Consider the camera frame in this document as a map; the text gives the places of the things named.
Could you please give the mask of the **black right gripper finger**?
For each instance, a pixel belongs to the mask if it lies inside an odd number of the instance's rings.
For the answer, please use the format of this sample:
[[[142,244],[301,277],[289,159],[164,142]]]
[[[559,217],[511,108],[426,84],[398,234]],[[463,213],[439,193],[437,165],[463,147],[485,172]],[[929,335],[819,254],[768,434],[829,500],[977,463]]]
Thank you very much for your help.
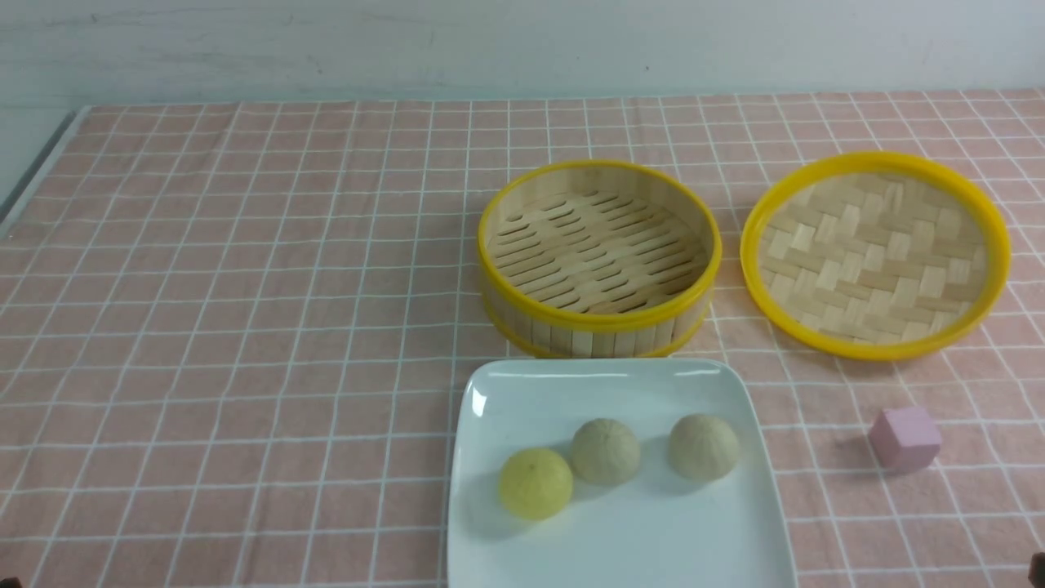
[[[1029,565],[1030,583],[1045,583],[1045,552],[1034,554]]]

